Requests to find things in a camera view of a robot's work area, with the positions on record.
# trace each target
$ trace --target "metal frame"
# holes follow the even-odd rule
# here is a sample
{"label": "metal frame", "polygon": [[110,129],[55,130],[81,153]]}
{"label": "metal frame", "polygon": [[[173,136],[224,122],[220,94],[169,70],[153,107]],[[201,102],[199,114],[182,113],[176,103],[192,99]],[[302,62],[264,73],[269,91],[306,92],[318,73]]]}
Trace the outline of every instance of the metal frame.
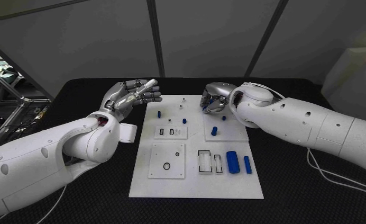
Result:
{"label": "metal frame", "polygon": [[11,117],[6,119],[6,122],[3,123],[3,125],[0,126],[0,142],[3,140],[5,134],[9,131],[9,125],[14,123],[14,121],[18,119],[24,109],[29,106],[31,103],[34,102],[51,102],[51,100],[47,99],[31,99],[26,98],[19,92],[18,90],[12,87],[12,85],[5,81],[5,79],[0,77],[0,85],[5,87],[5,89],[8,90],[8,92],[16,97],[15,101],[3,101],[0,103],[14,103],[18,102],[19,106],[15,109]]}

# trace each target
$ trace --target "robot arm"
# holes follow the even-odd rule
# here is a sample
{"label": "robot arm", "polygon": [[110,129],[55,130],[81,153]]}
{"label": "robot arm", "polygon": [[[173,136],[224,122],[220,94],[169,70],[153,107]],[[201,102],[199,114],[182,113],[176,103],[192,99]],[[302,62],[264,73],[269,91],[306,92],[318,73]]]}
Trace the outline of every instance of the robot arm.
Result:
{"label": "robot arm", "polygon": [[[135,142],[124,124],[133,105],[162,101],[153,79],[117,83],[99,112],[0,146],[0,215],[26,207],[70,184],[113,156],[119,142]],[[63,152],[83,161],[64,163]]]}
{"label": "robot arm", "polygon": [[[215,83],[207,87],[215,99],[222,93],[222,89],[218,90],[222,86],[224,83]],[[366,168],[366,121],[293,98],[276,102],[271,92],[251,83],[234,86],[224,97],[246,126],[261,128],[287,142],[326,151]],[[217,111],[217,105],[214,108],[211,105],[205,113]]]}

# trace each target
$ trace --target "blue cylinder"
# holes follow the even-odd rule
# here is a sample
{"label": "blue cylinder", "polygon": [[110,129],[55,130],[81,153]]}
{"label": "blue cylinder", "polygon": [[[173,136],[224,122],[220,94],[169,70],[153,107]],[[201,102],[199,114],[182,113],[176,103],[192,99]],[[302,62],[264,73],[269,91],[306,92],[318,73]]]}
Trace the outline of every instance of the blue cylinder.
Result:
{"label": "blue cylinder", "polygon": [[238,155],[235,151],[227,152],[227,160],[230,166],[230,173],[237,174],[241,172],[240,162],[238,162]]}
{"label": "blue cylinder", "polygon": [[212,136],[215,136],[218,134],[218,127],[212,128]]}
{"label": "blue cylinder", "polygon": [[250,157],[248,156],[244,157],[244,163],[246,163],[247,173],[251,174],[253,173],[253,168],[251,168],[251,162],[250,162]]}

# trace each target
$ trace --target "black tablecloth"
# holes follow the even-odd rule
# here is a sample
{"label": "black tablecloth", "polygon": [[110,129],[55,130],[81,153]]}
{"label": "black tablecloth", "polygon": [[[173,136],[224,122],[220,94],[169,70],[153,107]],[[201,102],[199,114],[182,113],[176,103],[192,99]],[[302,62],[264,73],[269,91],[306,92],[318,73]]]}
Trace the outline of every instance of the black tablecloth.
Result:
{"label": "black tablecloth", "polygon": [[[211,82],[222,81],[238,86],[244,82],[243,78],[158,79],[163,94],[202,94]],[[99,110],[110,87],[124,80],[100,78],[70,81],[38,129],[87,117]],[[315,84],[305,79],[253,78],[251,81],[267,85],[286,97],[331,108]],[[137,106],[124,120],[139,125],[136,143],[120,144],[110,161],[68,185],[60,205],[44,223],[366,222],[366,193],[328,182],[319,171],[307,165],[307,149],[260,129],[248,129],[248,134],[264,200],[129,198],[145,114],[146,105]],[[361,167],[319,151],[315,151],[315,155],[323,168],[366,182],[366,171]],[[37,223],[54,206],[61,191],[9,214],[0,223]]]}

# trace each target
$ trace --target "black ring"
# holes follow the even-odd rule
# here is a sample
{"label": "black ring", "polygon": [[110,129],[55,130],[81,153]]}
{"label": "black ring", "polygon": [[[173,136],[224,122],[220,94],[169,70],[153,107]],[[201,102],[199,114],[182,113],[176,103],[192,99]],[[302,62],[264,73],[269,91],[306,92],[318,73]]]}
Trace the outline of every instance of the black ring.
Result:
{"label": "black ring", "polygon": [[166,163],[165,163],[163,168],[165,168],[166,170],[169,170],[169,169],[171,169],[171,163],[169,163],[169,162],[166,162]]}

